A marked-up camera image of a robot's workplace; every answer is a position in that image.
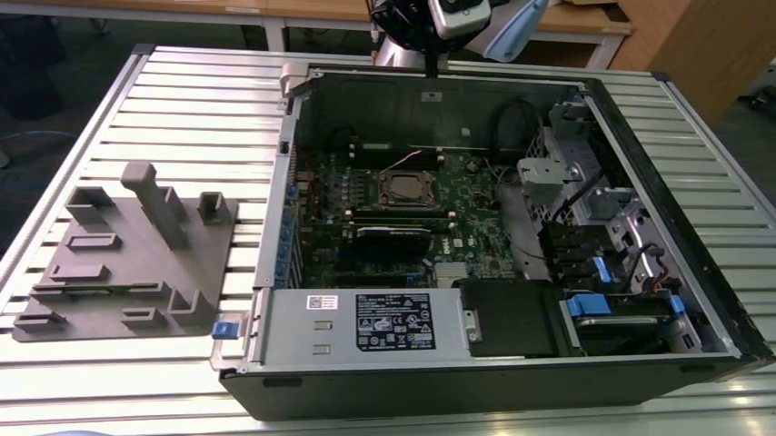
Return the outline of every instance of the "wooden table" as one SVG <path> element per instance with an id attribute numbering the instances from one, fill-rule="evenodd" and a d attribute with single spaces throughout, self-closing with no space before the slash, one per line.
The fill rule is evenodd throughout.
<path id="1" fill-rule="evenodd" d="M 0 0 L 0 13 L 261 25 L 273 52 L 285 51 L 288 27 L 371 28 L 363 0 Z M 630 23 L 612 22 L 596 6 L 556 5 L 531 39 L 594 45 L 586 67 L 606 68 L 631 32 Z"/>

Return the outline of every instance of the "motherboard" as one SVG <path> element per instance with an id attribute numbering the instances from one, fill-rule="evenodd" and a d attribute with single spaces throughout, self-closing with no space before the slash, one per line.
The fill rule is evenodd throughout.
<path id="1" fill-rule="evenodd" d="M 393 164 L 299 155 L 305 288 L 449 287 L 515 276 L 487 161 L 433 148 L 403 154 Z"/>

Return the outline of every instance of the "cpu socket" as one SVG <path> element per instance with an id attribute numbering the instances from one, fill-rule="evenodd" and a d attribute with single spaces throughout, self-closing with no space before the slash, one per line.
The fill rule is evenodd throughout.
<path id="1" fill-rule="evenodd" d="M 433 209 L 431 175 L 424 171 L 384 171 L 379 174 L 379 207 Z"/>

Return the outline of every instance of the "white sticker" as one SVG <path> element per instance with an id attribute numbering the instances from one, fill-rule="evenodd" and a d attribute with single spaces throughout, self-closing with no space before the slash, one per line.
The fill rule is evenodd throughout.
<path id="1" fill-rule="evenodd" d="M 336 310 L 336 295 L 308 295 L 307 296 L 307 310 L 308 311 L 335 311 Z"/>
<path id="2" fill-rule="evenodd" d="M 258 10 L 253 7 L 224 7 L 224 9 L 226 10 L 226 12 L 236 12 L 236 13 L 242 13 L 242 14 L 257 14 Z"/>

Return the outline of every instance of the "aluminum extrusion table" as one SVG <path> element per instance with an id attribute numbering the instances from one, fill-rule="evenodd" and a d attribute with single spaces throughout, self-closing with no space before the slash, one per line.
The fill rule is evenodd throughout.
<path id="1" fill-rule="evenodd" d="M 218 305 L 246 310 L 282 112 L 277 77 L 291 60 L 367 64 L 365 57 L 140 47 L 129 57 L 41 202 L 0 262 L 0 433 L 751 434 L 776 432 L 776 367 L 693 385 L 636 407 L 372 421 L 258 422 L 222 390 L 209 337 L 17 343 L 14 316 L 41 277 L 74 186 L 126 194 L 126 161 L 150 160 L 178 196 L 220 191 L 240 211 Z M 776 342 L 776 213 L 670 83 L 648 74 L 500 64 L 452 70 L 563 76 L 604 83 L 685 214 L 769 342 Z M 241 354 L 238 342 L 221 348 Z"/>

